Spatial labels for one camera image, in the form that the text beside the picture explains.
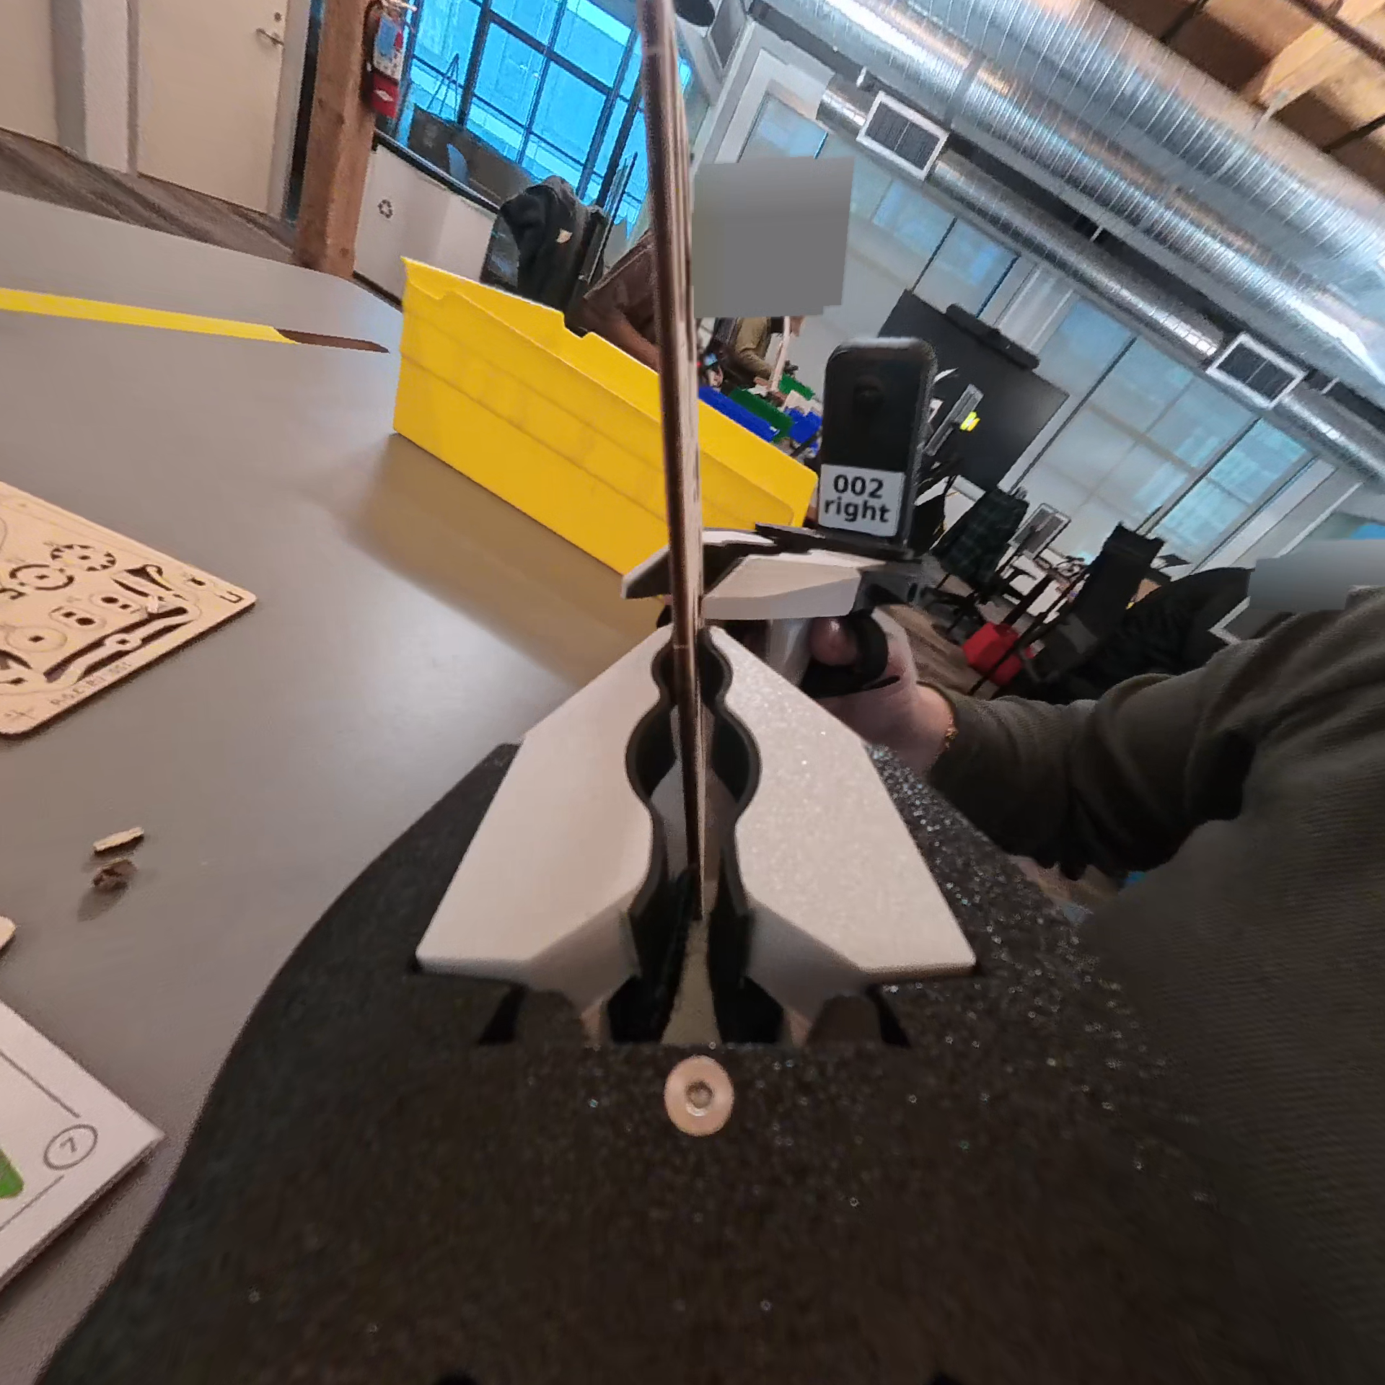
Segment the black backpack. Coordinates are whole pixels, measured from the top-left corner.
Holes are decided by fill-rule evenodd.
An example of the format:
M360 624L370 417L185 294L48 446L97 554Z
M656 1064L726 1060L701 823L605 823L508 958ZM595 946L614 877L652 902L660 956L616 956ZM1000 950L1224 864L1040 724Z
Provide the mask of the black backpack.
M548 176L506 200L498 221L514 241L518 296L569 317L603 267L611 216Z

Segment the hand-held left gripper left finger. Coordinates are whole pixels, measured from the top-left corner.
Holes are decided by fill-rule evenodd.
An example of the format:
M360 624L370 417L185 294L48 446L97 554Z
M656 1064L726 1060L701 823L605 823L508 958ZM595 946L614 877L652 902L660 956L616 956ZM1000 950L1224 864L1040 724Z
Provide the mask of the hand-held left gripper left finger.
M427 974L564 997L614 1042L660 1042L695 918L686 833L660 807L676 772L670 626L518 747L419 942Z

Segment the red fire extinguisher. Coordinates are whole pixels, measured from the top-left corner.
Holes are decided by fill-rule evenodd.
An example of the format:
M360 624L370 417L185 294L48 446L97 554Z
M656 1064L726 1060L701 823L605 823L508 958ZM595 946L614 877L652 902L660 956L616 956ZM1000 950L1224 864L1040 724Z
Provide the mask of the red fire extinguisher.
M409 54L409 2L370 2L365 13L365 49L360 95L379 120L396 120Z

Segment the wooden sheet with curved parts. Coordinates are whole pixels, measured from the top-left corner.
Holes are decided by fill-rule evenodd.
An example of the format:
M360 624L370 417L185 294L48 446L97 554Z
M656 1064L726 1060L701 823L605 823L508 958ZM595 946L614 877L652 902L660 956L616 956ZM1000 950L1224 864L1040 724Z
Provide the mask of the wooden sheet with curved parts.
M253 595L3 485L3 739L250 611Z

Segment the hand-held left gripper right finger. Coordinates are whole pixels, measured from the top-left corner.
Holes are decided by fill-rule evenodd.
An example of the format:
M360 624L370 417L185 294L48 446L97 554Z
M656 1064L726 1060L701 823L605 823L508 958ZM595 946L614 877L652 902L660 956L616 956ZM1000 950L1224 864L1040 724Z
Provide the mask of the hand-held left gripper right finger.
M701 665L731 798L707 950L719 1040L775 1045L835 1000L973 974L865 743L726 631L705 635Z

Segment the yellow tape strip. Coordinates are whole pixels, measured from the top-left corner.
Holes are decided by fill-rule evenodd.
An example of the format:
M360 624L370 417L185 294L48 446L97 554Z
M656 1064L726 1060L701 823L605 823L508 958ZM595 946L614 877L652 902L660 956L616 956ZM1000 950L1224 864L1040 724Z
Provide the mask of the yellow tape strip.
M166 308L139 308L133 304L104 304L46 291L3 289L5 313L28 313L61 322L148 327L155 332L225 335L258 344L291 344L291 338L264 323L180 313Z

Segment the yellow plastic bin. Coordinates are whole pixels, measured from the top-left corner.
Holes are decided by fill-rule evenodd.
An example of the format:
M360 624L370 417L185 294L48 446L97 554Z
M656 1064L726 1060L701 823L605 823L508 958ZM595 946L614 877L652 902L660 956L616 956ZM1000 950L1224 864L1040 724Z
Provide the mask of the yellow plastic bin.
M555 308L404 268L396 434L620 574L662 550L660 376Z

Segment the white door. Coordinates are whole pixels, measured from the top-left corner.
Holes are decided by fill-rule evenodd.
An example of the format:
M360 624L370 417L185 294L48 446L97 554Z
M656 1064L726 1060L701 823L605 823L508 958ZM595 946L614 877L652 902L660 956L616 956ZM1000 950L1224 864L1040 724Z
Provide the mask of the white door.
M269 209L286 2L138 5L138 172Z

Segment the red box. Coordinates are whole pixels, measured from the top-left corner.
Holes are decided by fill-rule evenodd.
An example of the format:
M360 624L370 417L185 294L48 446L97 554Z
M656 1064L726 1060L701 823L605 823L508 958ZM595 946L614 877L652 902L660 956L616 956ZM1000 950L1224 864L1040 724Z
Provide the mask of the red box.
M1004 690L1022 669L1022 657L1015 652L1018 645L1019 630L1015 624L984 621L959 645L959 652L983 685Z

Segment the wooden post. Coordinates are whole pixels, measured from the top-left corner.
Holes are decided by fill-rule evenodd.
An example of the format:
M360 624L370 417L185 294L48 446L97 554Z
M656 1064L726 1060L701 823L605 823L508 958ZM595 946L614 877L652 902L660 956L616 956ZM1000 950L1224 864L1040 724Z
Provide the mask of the wooden post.
M314 66L314 100L296 216L296 264L351 282L365 200L373 113L365 54L373 2L323 2Z

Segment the white recycling cabinet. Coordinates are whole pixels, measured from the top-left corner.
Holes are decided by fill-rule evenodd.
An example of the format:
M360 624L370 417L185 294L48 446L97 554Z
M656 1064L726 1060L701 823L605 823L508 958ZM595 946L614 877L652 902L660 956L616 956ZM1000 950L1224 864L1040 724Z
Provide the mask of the white recycling cabinet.
M498 204L411 150L379 140L370 150L355 241L355 279L401 304L406 261L481 282Z

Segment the person's right forearm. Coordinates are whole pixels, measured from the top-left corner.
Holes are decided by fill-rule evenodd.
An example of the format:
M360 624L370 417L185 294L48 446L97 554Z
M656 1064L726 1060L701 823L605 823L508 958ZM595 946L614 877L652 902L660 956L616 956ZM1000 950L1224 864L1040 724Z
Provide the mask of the person's right forearm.
M1009 854L1152 871L1202 828L1255 871L1382 858L1382 589L1095 701L953 700L930 784Z

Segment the white instruction booklet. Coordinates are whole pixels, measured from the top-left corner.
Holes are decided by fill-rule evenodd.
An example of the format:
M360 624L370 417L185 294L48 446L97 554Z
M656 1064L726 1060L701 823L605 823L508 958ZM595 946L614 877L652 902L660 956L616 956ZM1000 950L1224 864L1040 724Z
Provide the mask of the white instruction booklet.
M165 1135L3 1004L3 1286Z

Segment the wooden sheet with large cutouts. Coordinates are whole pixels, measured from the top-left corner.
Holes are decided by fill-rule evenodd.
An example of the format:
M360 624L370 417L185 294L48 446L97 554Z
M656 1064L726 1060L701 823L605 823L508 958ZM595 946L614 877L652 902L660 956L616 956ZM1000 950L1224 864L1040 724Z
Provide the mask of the wooden sheet with large cutouts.
M641 103L646 113L650 225L662 390L666 570L671 583L671 672L685 780L690 918L707 923L717 871L710 849L712 712L701 677L701 448L697 318L691 284L691 182L686 105L676 49L676 5L637 2Z

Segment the blue storage bin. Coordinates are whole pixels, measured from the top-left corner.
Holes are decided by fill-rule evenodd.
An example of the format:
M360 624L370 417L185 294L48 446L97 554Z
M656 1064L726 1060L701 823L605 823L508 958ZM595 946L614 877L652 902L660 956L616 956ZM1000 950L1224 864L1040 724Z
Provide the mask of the blue storage bin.
M815 411L778 407L752 390L724 393L712 386L701 386L698 399L712 411L722 412L724 417L733 421L767 444L788 446L795 451L818 446L821 412Z

